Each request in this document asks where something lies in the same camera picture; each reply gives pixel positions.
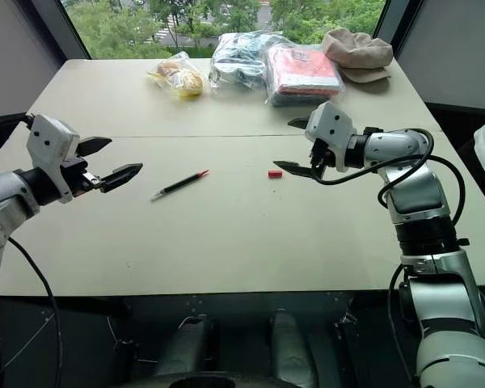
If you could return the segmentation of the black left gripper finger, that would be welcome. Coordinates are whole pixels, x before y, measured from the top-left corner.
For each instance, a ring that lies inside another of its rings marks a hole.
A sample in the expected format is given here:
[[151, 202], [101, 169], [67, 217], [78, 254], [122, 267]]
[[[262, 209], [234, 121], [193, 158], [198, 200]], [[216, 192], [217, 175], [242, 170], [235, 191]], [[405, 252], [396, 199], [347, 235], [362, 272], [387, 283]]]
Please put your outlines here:
[[107, 193], [126, 184], [136, 176], [142, 168], [142, 163], [132, 163], [115, 169], [110, 175], [100, 179], [99, 190], [102, 193]]
[[111, 142], [112, 139], [108, 137], [87, 137], [78, 143], [75, 153], [79, 157], [86, 157], [99, 152]]

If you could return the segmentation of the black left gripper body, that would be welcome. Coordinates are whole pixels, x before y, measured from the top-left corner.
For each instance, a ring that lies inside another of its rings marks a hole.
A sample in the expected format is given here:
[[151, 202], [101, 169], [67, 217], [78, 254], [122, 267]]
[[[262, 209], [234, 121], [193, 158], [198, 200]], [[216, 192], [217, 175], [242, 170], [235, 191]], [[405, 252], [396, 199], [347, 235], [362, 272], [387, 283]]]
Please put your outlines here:
[[61, 163], [61, 174], [73, 197], [81, 196], [92, 190], [103, 191], [101, 178], [88, 172], [87, 168], [87, 161], [79, 156], [65, 159]]

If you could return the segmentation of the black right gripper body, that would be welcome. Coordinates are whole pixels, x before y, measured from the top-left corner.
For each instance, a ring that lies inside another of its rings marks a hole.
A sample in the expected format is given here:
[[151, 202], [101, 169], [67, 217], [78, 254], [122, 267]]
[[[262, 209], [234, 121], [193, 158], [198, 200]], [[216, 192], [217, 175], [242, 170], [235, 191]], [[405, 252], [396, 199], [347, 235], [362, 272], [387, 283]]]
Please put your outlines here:
[[322, 139], [316, 139], [310, 152], [310, 170], [314, 180], [321, 180], [327, 167], [335, 168], [335, 154]]

